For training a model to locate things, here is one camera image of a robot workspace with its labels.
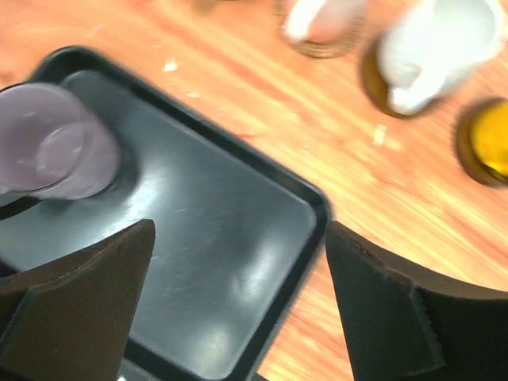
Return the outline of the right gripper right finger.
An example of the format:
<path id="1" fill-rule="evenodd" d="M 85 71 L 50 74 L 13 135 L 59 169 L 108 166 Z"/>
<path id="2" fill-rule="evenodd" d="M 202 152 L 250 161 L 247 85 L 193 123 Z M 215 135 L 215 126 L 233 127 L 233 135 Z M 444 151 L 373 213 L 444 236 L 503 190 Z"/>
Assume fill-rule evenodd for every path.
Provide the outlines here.
<path id="1" fill-rule="evenodd" d="M 506 379 L 506 292 L 432 271 L 337 221 L 325 251 L 354 379 Z"/>

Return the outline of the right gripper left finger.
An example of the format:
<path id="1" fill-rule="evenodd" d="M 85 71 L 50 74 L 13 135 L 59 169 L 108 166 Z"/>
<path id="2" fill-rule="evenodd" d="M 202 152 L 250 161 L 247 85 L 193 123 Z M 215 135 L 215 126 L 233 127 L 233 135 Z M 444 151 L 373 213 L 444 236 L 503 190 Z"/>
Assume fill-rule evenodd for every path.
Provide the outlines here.
<path id="1" fill-rule="evenodd" d="M 28 271 L 1 267 L 3 380 L 115 380 L 156 239 L 142 219 Z"/>

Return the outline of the purple glass mug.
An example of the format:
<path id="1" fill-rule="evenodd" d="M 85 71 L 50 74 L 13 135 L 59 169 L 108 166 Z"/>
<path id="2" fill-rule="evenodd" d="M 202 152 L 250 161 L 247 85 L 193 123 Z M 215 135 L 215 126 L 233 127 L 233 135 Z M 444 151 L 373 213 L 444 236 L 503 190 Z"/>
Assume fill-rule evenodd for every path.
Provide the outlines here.
<path id="1" fill-rule="evenodd" d="M 76 200 L 117 177 L 112 132 L 70 91 L 19 83 L 1 91 L 1 192 Z"/>

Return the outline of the brown wooden coaster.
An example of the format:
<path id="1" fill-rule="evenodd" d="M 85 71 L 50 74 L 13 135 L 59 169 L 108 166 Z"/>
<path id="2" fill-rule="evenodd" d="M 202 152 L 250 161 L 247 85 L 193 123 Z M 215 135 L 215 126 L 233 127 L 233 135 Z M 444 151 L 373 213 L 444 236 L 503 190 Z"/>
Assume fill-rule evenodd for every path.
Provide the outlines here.
<path id="1" fill-rule="evenodd" d="M 388 103 L 388 85 L 381 76 L 377 64 L 377 50 L 383 39 L 380 33 L 366 48 L 360 64 L 360 80 L 366 97 L 369 102 L 381 113 L 397 119 L 408 120 L 415 118 L 418 114 L 404 115 L 393 111 Z"/>
<path id="2" fill-rule="evenodd" d="M 471 146 L 471 128 L 479 115 L 503 101 L 502 97 L 488 97 L 464 107 L 454 125 L 454 149 L 463 171 L 477 183 L 487 187 L 507 187 L 507 177 L 497 174 L 483 164 Z"/>

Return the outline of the yellow glass mug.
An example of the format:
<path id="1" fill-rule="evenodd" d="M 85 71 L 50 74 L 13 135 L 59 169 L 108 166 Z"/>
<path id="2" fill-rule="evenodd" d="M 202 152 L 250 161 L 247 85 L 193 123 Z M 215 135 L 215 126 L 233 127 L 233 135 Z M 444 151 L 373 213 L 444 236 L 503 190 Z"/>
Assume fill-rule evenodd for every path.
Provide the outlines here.
<path id="1" fill-rule="evenodd" d="M 494 177 L 507 179 L 507 100 L 496 102 L 475 118 L 471 147 Z"/>

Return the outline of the woven rattan coaster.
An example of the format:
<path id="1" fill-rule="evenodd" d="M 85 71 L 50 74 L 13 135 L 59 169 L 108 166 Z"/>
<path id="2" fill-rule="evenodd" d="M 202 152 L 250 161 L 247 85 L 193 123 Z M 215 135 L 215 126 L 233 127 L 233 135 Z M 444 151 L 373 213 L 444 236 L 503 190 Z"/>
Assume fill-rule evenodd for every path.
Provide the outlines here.
<path id="1" fill-rule="evenodd" d="M 364 23 L 358 21 L 336 40 L 323 43 L 304 40 L 302 42 L 293 43 L 292 47 L 300 54 L 313 59 L 330 59 L 343 56 L 354 47 L 360 38 L 363 26 Z"/>

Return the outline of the cream ceramic mug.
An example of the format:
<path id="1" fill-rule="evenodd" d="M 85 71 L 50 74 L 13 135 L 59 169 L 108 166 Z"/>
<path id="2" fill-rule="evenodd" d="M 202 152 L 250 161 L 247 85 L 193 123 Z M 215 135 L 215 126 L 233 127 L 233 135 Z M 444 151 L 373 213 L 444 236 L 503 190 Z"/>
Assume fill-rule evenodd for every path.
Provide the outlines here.
<path id="1" fill-rule="evenodd" d="M 414 115 L 461 85 L 505 45 L 507 16 L 498 1 L 418 1 L 377 48 L 387 105 Z"/>

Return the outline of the pink ceramic mug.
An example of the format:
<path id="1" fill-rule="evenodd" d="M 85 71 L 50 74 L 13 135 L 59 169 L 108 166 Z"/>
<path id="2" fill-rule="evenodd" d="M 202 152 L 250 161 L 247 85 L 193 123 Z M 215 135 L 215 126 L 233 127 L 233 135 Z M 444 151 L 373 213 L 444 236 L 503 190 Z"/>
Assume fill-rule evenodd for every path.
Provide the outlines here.
<path id="1" fill-rule="evenodd" d="M 281 1 L 281 31 L 292 43 L 328 43 L 351 29 L 369 4 L 365 0 Z"/>

